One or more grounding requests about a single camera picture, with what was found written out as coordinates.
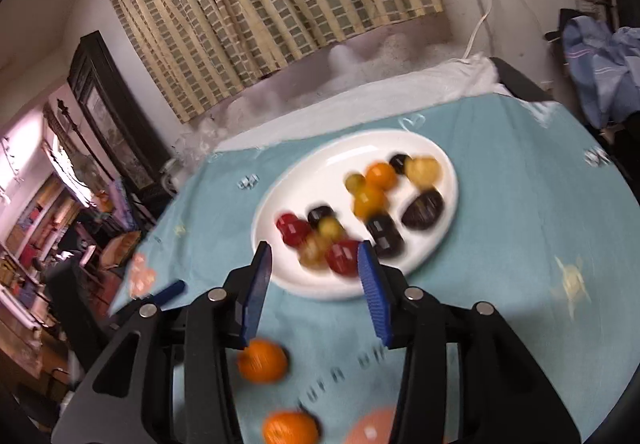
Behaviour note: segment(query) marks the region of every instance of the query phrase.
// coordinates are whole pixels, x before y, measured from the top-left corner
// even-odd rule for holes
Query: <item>screw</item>
[[[207,293],[207,298],[211,301],[222,301],[226,298],[226,291],[222,287],[216,287]]]
[[[147,303],[140,307],[140,315],[143,318],[151,318],[154,314],[158,312],[158,307],[156,307],[153,303]]]
[[[478,303],[478,305],[476,305],[476,310],[483,316],[491,316],[495,312],[494,306],[486,301]]]
[[[424,296],[424,291],[420,289],[420,287],[407,287],[404,290],[404,295],[407,297],[407,299],[418,301]]]

